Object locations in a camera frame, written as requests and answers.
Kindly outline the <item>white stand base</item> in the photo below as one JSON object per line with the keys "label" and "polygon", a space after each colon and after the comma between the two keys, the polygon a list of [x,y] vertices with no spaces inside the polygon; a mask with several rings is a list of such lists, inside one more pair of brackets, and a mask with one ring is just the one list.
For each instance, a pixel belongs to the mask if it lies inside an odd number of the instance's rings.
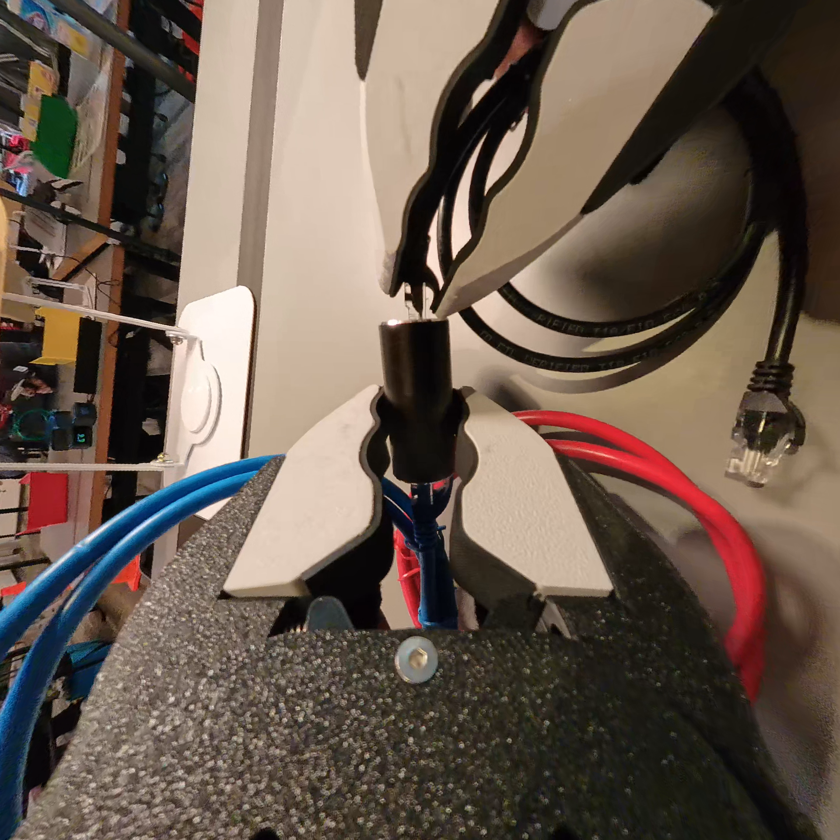
{"label": "white stand base", "polygon": [[165,482],[241,459],[255,300],[237,286],[189,303],[173,345]]}

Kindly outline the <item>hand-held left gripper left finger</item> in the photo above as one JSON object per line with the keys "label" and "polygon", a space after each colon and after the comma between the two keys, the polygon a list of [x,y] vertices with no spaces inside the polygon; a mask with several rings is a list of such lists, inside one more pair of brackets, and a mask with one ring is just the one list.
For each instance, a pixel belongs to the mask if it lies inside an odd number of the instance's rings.
{"label": "hand-held left gripper left finger", "polygon": [[316,573],[373,537],[390,466],[369,385],[290,447],[224,583],[234,598],[297,596]]}

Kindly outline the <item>black ethernet hub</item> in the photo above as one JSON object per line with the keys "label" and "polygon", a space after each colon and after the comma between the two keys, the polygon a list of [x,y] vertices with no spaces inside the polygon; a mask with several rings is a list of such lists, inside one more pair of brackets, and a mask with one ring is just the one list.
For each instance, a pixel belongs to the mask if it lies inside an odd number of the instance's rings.
{"label": "black ethernet hub", "polygon": [[464,413],[454,388],[449,326],[440,320],[391,320],[379,327],[383,372],[380,416],[392,445],[394,476],[433,484],[455,472]]}

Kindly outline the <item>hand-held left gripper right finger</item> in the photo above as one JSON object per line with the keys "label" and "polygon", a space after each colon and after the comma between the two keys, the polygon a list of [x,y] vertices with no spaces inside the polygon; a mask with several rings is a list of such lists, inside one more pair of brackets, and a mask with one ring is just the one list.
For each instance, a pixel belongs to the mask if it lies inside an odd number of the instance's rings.
{"label": "hand-held left gripper right finger", "polygon": [[465,395],[449,565],[481,605],[606,597],[613,583],[551,447],[488,397]]}

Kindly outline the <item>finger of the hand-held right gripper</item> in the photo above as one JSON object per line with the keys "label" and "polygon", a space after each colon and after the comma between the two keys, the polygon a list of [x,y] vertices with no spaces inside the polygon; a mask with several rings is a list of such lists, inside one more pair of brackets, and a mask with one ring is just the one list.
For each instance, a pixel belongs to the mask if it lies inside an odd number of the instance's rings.
{"label": "finger of the hand-held right gripper", "polygon": [[583,218],[583,207],[712,18],[698,1],[529,2],[553,37],[517,157],[491,188],[435,312],[498,290]]}
{"label": "finger of the hand-held right gripper", "polygon": [[364,78],[364,127],[384,265],[380,285],[395,296],[410,281],[401,267],[411,220],[476,91],[496,72],[518,31],[525,2],[382,2]]}

